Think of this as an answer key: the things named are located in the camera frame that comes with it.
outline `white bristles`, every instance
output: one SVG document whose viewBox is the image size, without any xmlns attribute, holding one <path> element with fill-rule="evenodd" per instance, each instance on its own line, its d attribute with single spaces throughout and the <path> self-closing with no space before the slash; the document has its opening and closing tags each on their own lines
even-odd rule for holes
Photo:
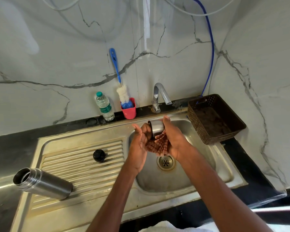
<svg viewBox="0 0 290 232">
<path fill-rule="evenodd" d="M 129 102 L 129 95 L 128 95 L 128 92 L 127 92 L 127 86 L 126 85 L 123 85 L 122 87 L 119 87 L 116 91 L 119 94 L 119 99 L 120 99 L 121 103 Z"/>
</svg>

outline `person's left hand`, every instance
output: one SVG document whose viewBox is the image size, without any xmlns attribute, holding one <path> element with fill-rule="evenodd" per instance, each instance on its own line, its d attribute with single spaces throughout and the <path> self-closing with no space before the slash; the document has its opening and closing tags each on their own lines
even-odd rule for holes
<svg viewBox="0 0 290 232">
<path fill-rule="evenodd" d="M 139 173 L 145 164 L 147 156 L 145 145 L 151 138 L 151 128 L 147 123 L 143 124 L 141 128 L 137 124 L 133 124 L 132 126 L 134 127 L 135 133 L 130 144 L 126 164 L 136 169 L 137 173 Z"/>
</svg>

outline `sink drain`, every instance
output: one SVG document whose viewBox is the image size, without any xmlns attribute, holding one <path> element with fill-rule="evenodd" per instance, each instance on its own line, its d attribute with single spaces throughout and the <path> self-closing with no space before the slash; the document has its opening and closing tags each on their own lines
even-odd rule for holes
<svg viewBox="0 0 290 232">
<path fill-rule="evenodd" d="M 163 171 L 170 171 L 175 167 L 176 162 L 172 156 L 159 156 L 157 158 L 157 164 Z"/>
</svg>

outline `red cup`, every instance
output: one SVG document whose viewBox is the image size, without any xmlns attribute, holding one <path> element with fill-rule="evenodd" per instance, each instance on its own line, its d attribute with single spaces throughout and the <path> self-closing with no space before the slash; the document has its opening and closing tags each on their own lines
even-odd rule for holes
<svg viewBox="0 0 290 232">
<path fill-rule="evenodd" d="M 120 106 L 122 112 L 124 113 L 125 118 L 128 120 L 132 120 L 136 116 L 135 100 L 134 100 L 134 98 L 130 98 L 130 101 L 132 101 L 134 107 L 128 108 L 128 109 L 122 109 L 122 107 Z"/>
</svg>

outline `white cable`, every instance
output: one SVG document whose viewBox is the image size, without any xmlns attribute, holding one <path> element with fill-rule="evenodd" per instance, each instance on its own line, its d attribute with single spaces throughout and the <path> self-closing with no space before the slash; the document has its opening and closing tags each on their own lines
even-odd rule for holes
<svg viewBox="0 0 290 232">
<path fill-rule="evenodd" d="M 53 5 L 49 4 L 47 1 L 45 0 L 42 0 L 48 7 L 52 8 L 53 10 L 56 10 L 56 11 L 65 11 L 65 10 L 68 10 L 70 9 L 71 7 L 75 6 L 79 0 L 74 0 L 73 2 L 71 2 L 70 4 L 68 5 L 65 5 L 64 7 L 62 8 L 56 8 L 54 7 Z"/>
<path fill-rule="evenodd" d="M 182 10 L 181 8 L 175 6 L 170 0 L 165 0 L 167 3 L 169 3 L 171 6 L 173 6 L 174 8 L 178 9 L 179 11 L 181 11 L 182 13 L 188 14 L 188 15 L 192 15 L 192 16 L 208 16 L 208 15 L 212 15 L 212 14 L 216 14 L 217 12 L 223 10 L 224 8 L 226 8 L 228 5 L 230 5 L 234 0 L 231 0 L 228 4 L 226 4 L 224 7 L 220 8 L 219 10 L 216 10 L 214 12 L 211 13 L 207 13 L 207 14 L 193 14 L 193 13 L 189 13 L 187 11 Z"/>
</svg>

